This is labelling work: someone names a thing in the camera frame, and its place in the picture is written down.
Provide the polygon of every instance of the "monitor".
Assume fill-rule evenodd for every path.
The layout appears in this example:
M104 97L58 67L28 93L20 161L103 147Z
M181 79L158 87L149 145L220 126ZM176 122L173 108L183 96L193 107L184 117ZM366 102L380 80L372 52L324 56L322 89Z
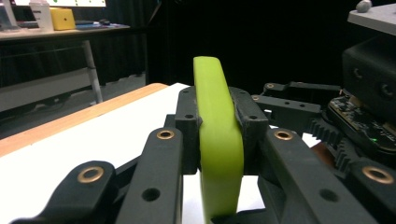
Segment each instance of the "monitor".
M29 6L30 0L10 0L13 6ZM51 7L105 7L106 0L47 0Z

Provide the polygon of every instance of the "green object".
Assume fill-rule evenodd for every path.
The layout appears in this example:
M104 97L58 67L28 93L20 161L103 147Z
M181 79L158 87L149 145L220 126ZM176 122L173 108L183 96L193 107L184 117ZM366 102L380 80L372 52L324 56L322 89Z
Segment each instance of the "green object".
M242 134L219 59L195 57L205 222L236 212L244 171Z

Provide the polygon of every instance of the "gear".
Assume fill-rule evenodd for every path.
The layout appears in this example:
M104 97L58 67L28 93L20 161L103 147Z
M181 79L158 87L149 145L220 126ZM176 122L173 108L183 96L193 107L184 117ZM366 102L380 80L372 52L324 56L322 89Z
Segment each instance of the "gear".
M346 138L343 138L337 146L337 150L334 156L335 167L345 172L348 165L353 161L356 161L360 156L355 150L355 146Z
M338 129L322 118L312 119L308 132L320 139L320 141L331 145L337 145L343 137L343 134Z

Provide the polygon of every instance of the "shelf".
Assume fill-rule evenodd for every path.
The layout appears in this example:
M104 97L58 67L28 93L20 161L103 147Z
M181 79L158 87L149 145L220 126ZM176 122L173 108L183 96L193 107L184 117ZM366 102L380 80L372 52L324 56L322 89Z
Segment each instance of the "shelf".
M91 85L88 68L0 89L0 112Z
M396 4L372 7L368 12L350 11L347 21L386 34L396 35Z

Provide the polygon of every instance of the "yellow box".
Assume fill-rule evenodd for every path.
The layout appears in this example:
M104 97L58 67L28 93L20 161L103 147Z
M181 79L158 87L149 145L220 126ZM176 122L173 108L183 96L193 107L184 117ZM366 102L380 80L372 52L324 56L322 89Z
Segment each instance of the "yellow box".
M73 30L76 29L72 9L52 7L50 9L54 30Z

